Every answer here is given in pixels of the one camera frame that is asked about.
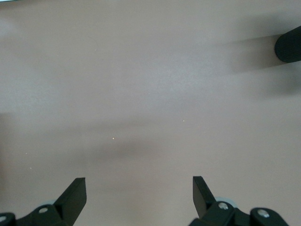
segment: gray surface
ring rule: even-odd
[[[301,222],[300,62],[273,53],[298,0],[0,4],[0,212],[75,177],[77,226],[185,226],[192,176]]]

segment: silver screw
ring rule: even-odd
[[[5,221],[6,219],[7,219],[7,217],[2,216],[2,217],[0,217],[0,222]]]
[[[257,210],[257,213],[264,218],[269,218],[269,213],[263,209]]]
[[[220,202],[218,204],[218,207],[221,208],[221,209],[223,209],[223,210],[229,209],[228,205],[226,203],[224,203],[224,202]]]
[[[44,207],[44,208],[39,210],[39,213],[46,213],[47,211],[48,211],[48,208]]]

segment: black cylinder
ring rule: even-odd
[[[286,63],[301,61],[301,26],[279,37],[275,44],[275,53]]]

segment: black mechanical bracket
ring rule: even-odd
[[[190,226],[288,226],[273,210],[254,208],[248,215],[227,202],[217,202],[202,177],[193,177],[193,202],[199,218]]]
[[[87,201],[85,178],[76,178],[53,205],[42,205],[16,220],[0,213],[0,226],[72,226]]]

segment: dark textured object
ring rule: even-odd
[[[275,53],[286,63],[301,61],[301,26],[279,37],[275,44]]]
[[[76,178],[53,205],[42,205],[16,220],[13,213],[0,213],[0,226],[72,226],[87,201],[84,178]]]
[[[190,226],[288,226],[273,210],[254,208],[248,215],[227,202],[217,202],[202,177],[193,177],[193,202],[199,218]]]

